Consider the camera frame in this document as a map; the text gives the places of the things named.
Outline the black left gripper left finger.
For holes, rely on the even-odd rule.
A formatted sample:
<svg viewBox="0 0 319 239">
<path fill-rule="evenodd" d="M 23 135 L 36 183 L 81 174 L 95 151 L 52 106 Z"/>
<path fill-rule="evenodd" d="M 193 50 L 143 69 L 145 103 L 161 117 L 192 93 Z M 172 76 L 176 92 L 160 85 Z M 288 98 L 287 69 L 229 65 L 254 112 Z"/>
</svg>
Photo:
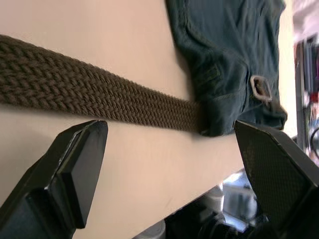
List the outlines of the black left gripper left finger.
<svg viewBox="0 0 319 239">
<path fill-rule="evenodd" d="M 70 239 L 85 228 L 107 136 L 104 120 L 61 132 L 1 206 L 1 238 Z"/>
</svg>

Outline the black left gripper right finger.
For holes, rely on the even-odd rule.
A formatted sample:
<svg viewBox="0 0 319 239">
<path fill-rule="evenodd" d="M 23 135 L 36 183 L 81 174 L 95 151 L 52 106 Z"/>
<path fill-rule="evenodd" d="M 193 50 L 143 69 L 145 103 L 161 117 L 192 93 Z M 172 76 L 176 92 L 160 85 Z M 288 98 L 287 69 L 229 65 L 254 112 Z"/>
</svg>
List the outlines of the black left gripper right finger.
<svg viewBox="0 0 319 239">
<path fill-rule="evenodd" d="M 246 175 L 276 239 L 319 237 L 319 168 L 284 132 L 237 120 Z"/>
</svg>

